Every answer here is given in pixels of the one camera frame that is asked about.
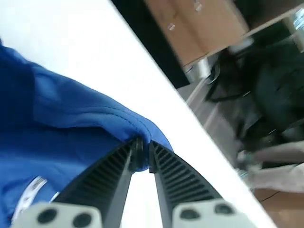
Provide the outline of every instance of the black cable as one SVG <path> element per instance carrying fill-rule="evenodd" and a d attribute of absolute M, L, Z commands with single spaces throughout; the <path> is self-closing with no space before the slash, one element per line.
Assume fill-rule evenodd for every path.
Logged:
<path fill-rule="evenodd" d="M 281 192 L 281 191 L 277 191 L 276 193 L 272 194 L 271 196 L 267 197 L 266 199 L 260 201 L 260 203 L 261 203 L 261 202 L 264 202 L 265 200 L 270 199 L 271 197 L 275 196 L 276 194 L 278 194 L 278 193 L 280 193 L 280 192 Z"/>

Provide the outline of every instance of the blue fabric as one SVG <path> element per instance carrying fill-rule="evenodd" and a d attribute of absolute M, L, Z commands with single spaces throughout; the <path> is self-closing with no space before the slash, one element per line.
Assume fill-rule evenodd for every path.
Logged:
<path fill-rule="evenodd" d="M 36 176 L 48 182 L 34 202 L 49 201 L 130 138 L 141 136 L 145 153 L 151 140 L 171 149 L 151 121 L 1 45 L 0 105 L 0 227 L 10 225 L 20 196 Z"/>

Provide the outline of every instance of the desk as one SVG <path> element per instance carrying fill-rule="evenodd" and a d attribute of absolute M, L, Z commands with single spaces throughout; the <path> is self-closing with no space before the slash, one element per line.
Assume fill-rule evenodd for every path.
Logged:
<path fill-rule="evenodd" d="M 226 200 L 258 227 L 275 227 L 110 1 L 1 1 L 0 35 L 25 58 L 152 120 Z M 162 227 L 153 178 L 132 178 L 122 228 Z"/>

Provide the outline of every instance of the floor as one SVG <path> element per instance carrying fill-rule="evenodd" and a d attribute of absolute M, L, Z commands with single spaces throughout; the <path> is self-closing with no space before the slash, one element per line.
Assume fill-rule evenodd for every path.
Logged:
<path fill-rule="evenodd" d="M 235 166 L 236 154 L 241 148 L 241 143 L 236 138 L 239 123 L 238 103 L 206 102 L 205 96 L 209 88 L 209 85 L 198 81 L 179 88 L 178 91 L 228 161 Z"/>

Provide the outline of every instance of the white label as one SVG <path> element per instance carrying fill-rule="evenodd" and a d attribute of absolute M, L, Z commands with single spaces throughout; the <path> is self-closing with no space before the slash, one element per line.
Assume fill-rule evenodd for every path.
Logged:
<path fill-rule="evenodd" d="M 33 202 L 34 198 L 38 194 L 39 190 L 46 184 L 47 180 L 37 176 L 24 190 L 22 193 L 13 217 L 11 219 L 14 222 L 19 214 L 26 210 Z"/>

